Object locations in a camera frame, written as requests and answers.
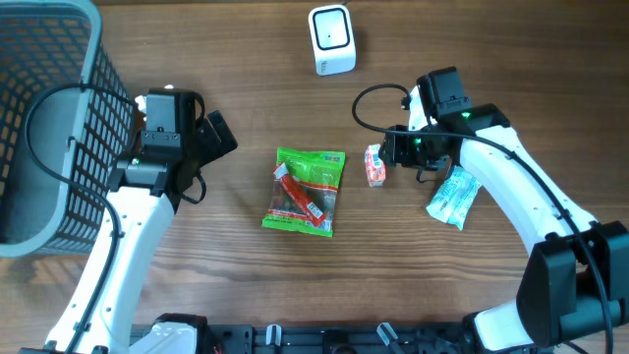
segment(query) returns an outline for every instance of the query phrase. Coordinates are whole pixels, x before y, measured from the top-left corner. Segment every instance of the light blue package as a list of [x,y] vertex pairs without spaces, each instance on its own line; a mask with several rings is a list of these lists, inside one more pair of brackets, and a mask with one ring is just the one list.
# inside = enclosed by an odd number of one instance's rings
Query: light blue package
[[435,219],[463,230],[465,217],[481,186],[463,167],[454,166],[452,175],[439,187],[426,210]]

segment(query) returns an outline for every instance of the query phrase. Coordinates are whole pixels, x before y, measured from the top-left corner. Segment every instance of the wooden table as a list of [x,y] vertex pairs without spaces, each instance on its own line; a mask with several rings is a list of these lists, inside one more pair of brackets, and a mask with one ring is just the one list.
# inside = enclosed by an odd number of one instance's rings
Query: wooden table
[[[358,65],[327,78],[315,74],[307,23],[318,5],[101,8],[104,45],[132,94],[196,89],[240,144],[203,169],[205,201],[181,206],[136,323],[180,312],[212,324],[415,324],[458,321],[514,298],[527,254],[485,190],[461,232],[427,215],[438,186],[418,184],[415,171],[391,169],[384,188],[367,185],[363,153],[383,136],[353,121],[354,97],[375,84],[411,87],[451,65],[473,102],[502,109],[569,196],[601,221],[629,224],[628,4],[355,1]],[[360,113],[405,124],[399,98],[371,95]],[[279,146],[347,152],[333,239],[260,227]],[[85,261],[0,261],[0,351],[42,344]],[[614,334],[616,352],[629,351],[629,327]],[[578,342],[602,352],[601,340]]]

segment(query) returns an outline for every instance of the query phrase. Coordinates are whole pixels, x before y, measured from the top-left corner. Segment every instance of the green bag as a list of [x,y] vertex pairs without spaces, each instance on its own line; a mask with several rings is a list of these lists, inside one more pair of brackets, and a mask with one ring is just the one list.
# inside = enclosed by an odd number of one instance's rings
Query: green bag
[[299,182],[314,204],[325,213],[325,221],[319,227],[309,222],[276,180],[273,183],[271,205],[262,226],[332,237],[334,205],[345,165],[345,152],[309,152],[280,147],[275,163],[279,165],[282,162],[286,162],[290,174]]

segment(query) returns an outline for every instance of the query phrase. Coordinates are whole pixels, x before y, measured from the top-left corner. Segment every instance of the laundry basket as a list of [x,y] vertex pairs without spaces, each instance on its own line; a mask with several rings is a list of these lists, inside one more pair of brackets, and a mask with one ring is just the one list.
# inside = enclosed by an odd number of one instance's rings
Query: laundry basket
[[[87,253],[103,205],[40,171],[25,148],[25,116],[38,93],[89,83],[128,96],[88,1],[0,0],[0,257]],[[32,147],[54,171],[105,196],[108,166],[128,145],[135,117],[110,95],[57,92],[37,109]]]

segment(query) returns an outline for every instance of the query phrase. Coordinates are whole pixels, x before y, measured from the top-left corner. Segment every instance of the white plastic casing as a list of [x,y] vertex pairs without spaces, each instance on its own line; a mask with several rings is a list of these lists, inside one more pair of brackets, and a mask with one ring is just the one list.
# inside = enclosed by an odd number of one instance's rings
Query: white plastic casing
[[314,8],[308,15],[316,73],[348,72],[356,66],[356,45],[350,12],[343,5]]

